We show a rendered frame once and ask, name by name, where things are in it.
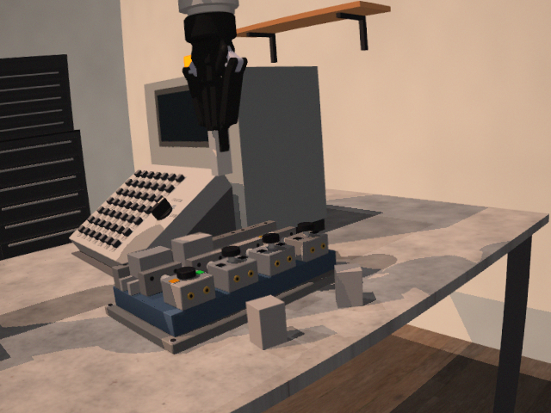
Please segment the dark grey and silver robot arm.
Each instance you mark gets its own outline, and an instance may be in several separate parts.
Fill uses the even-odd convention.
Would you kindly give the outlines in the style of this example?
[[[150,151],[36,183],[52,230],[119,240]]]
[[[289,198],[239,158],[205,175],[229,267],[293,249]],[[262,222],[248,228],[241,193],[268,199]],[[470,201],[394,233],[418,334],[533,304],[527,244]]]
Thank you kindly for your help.
[[[178,0],[179,12],[194,15],[206,12],[230,12],[235,15],[239,6],[238,0]]]

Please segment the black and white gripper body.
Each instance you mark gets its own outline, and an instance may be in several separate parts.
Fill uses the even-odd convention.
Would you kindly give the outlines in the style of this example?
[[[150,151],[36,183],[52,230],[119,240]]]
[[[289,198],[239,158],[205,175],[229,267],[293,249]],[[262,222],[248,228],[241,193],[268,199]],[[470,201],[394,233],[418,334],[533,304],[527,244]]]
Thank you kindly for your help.
[[[202,55],[205,78],[207,67],[204,55],[214,55],[214,75],[225,75],[228,47],[235,52],[232,40],[237,36],[236,18],[230,12],[206,12],[187,16],[184,20],[185,40],[192,45],[191,60],[195,64],[195,55]]]

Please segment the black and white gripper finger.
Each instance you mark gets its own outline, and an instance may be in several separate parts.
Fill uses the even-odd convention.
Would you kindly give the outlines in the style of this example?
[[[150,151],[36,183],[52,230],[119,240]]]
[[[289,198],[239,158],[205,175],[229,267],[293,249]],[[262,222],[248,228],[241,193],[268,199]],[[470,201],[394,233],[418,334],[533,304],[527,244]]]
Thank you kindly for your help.
[[[208,126],[208,130],[211,131],[212,135],[214,173],[216,176],[232,173],[228,128],[238,123],[243,75],[248,63],[247,58],[240,58],[230,46],[227,47],[227,63],[225,63],[226,70],[223,77],[215,77],[214,75],[213,53],[206,52],[204,56],[207,67],[207,82],[210,83],[212,114],[212,126]]]
[[[195,55],[194,61],[195,64],[191,61],[189,66],[183,67],[183,75],[188,82],[198,124],[199,126],[206,127],[208,132],[211,170],[212,176],[215,176],[212,135],[211,131],[208,130],[208,126],[212,126],[210,84],[205,78],[202,55]]]

